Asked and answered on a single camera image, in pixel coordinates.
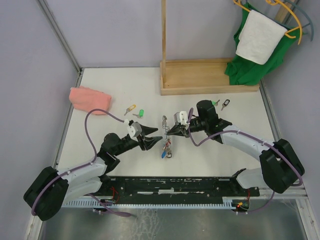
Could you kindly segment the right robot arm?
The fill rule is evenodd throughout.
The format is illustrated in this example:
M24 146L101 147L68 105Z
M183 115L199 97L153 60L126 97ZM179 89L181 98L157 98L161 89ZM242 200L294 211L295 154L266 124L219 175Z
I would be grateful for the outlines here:
M201 100L193 110L174 114L174 126L168 136L192 138L192 133L204 132L207 137L195 146L208 140L234 147L256 159L260 166L255 169L238 170L229 183L231 193L242 195L250 188L268 187L278 194L290 187L300 187L305 169L292 145L285 139L264 140L240 130L231 122L220 118L211 100Z

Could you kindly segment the metal keyring plate with keys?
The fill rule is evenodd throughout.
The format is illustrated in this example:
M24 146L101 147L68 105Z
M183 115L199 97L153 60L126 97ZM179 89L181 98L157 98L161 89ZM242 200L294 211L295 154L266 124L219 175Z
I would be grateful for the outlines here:
M161 126L162 126L162 129L164 130L164 144L162 148L161 158L170 159L173 156L172 149L171 149L172 141L171 141L171 138L168 136L170 127L168 126L168 118L165 115L162 116Z

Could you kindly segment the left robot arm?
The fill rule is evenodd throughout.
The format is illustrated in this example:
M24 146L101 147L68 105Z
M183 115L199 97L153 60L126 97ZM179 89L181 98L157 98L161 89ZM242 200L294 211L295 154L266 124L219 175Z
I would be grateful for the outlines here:
M120 163L118 156L136 147L150 150L162 140L161 136L151 136L156 131L157 128L134 122L122 138L116 133L107 134L92 159L62 170L44 168L23 195L31 214L47 221L69 201L96 192L106 195L111 183L103 177Z

